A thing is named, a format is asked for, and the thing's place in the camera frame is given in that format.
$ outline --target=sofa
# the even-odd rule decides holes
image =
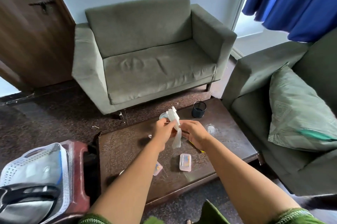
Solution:
[[[314,44],[286,42],[239,59],[222,102],[291,192],[298,196],[335,194],[337,150],[326,153],[299,151],[267,140],[272,115],[270,78],[287,62],[336,114],[337,29]]]
[[[88,23],[75,28],[72,76],[103,114],[220,80],[236,39],[190,0],[85,13]]]

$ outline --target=door handle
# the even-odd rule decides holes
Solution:
[[[38,1],[28,4],[29,6],[40,5],[44,14],[48,14],[47,4],[54,4],[55,1]]]

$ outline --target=wooden door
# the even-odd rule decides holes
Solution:
[[[0,61],[33,88],[71,79],[74,26],[54,0],[0,0]]]

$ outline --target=light green pillow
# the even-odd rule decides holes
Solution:
[[[305,151],[337,149],[337,119],[330,107],[285,64],[273,73],[268,141]]]

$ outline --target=wooden table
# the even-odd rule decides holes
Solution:
[[[217,98],[204,101],[205,115],[200,121],[208,132],[221,141],[228,149],[246,162],[258,158],[257,151],[247,140],[228,110]],[[192,106],[177,111],[180,119],[194,119]],[[98,140],[100,182],[103,193],[111,181],[123,171],[149,141],[152,127],[158,118],[102,135]],[[158,162],[163,170],[152,179],[146,202],[146,209],[166,202],[196,186],[217,177],[207,155],[197,150],[187,139],[182,138],[181,148],[172,149],[173,138],[166,143],[159,154]],[[179,156],[188,153],[192,156],[192,171],[179,170]]]

